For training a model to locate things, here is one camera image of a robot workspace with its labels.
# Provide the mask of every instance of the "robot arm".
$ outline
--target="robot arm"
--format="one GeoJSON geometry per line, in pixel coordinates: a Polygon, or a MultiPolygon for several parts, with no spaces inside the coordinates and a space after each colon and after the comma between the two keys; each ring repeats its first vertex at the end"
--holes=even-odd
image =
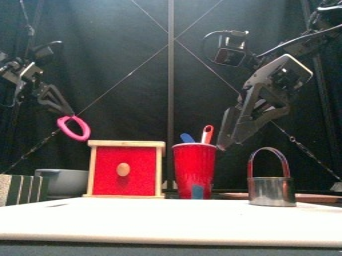
{"type": "Polygon", "coordinates": [[[244,83],[245,95],[239,104],[224,112],[216,143],[220,150],[240,144],[267,122],[287,115],[291,96],[311,76],[312,72],[288,54],[255,71],[244,83]]]}
{"type": "Polygon", "coordinates": [[[233,143],[241,144],[267,122],[288,114],[291,98],[312,76],[296,58],[315,54],[339,36],[340,23],[342,1],[326,0],[312,13],[308,30],[302,36],[260,55],[247,50],[247,32],[224,30],[204,37],[201,51],[207,59],[219,65],[247,67],[252,74],[243,85],[237,105],[223,115],[216,142],[220,150],[233,143]],[[209,58],[205,42],[215,36],[219,49],[209,58]]]}

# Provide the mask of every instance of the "white table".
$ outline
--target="white table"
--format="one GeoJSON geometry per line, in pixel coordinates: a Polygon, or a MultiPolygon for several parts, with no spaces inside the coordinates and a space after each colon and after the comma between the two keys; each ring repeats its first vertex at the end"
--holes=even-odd
{"type": "Polygon", "coordinates": [[[127,248],[192,246],[199,251],[203,247],[300,248],[310,255],[320,248],[324,255],[342,255],[342,208],[306,203],[264,207],[245,200],[73,198],[2,207],[0,217],[6,250],[20,241],[26,246],[22,241],[36,241],[37,247],[42,242],[68,246],[76,242],[127,248]]]}

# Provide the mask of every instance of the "red cup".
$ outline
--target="red cup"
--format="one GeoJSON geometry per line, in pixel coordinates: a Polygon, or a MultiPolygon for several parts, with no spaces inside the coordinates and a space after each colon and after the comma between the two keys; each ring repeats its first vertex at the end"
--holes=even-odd
{"type": "Polygon", "coordinates": [[[209,199],[216,147],[204,143],[181,143],[172,149],[179,198],[209,199]]]}

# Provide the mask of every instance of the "black backdrop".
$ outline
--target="black backdrop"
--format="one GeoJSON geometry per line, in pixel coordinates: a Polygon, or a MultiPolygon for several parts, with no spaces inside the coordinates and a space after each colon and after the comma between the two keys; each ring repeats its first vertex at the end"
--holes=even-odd
{"type": "MultiPolygon", "coordinates": [[[[199,140],[203,127],[212,124],[215,143],[223,112],[236,104],[248,72],[208,63],[200,54],[200,40],[216,30],[247,30],[248,47],[252,52],[262,53],[306,30],[300,3],[298,0],[24,1],[29,23],[36,28],[32,46],[54,40],[64,43],[62,49],[54,49],[53,63],[42,68],[44,81],[58,87],[74,113],[89,124],[91,139],[167,142],[171,135],[171,144],[175,144],[180,142],[183,132],[199,140]],[[172,13],[173,24],[169,24],[172,13]],[[168,38],[169,28],[173,30],[173,41],[168,38]],[[168,56],[168,44],[173,45],[172,58],[168,56]]],[[[0,8],[0,50],[12,57],[22,57],[29,38],[18,1],[1,0],[0,8]]],[[[315,78],[302,88],[290,115],[276,120],[275,124],[342,175],[340,143],[331,146],[328,142],[331,131],[332,141],[336,142],[339,134],[335,131],[340,130],[340,75],[338,72],[330,74],[331,69],[340,71],[339,46],[340,42],[336,42],[323,55],[324,67],[334,63],[324,74],[328,96],[334,99],[323,101],[334,118],[332,126],[326,124],[315,78]]],[[[314,68],[311,60],[304,64],[314,68]]],[[[13,86],[1,81],[1,104],[10,101],[12,91],[13,86]]],[[[20,107],[10,141],[10,111],[10,108],[1,107],[2,170],[56,130],[57,116],[44,111],[34,98],[28,97],[20,107]]],[[[232,145],[225,152],[217,152],[215,188],[245,188],[247,158],[262,146],[272,146],[286,155],[298,189],[330,188],[335,181],[331,175],[298,150],[271,123],[243,145],[232,145]]],[[[164,179],[172,178],[169,152],[163,160],[164,179]]],[[[37,168],[86,170],[88,164],[86,143],[57,133],[9,173],[32,175],[37,168]]],[[[260,153],[255,166],[257,175],[279,174],[280,164],[270,154],[260,153]]]]}

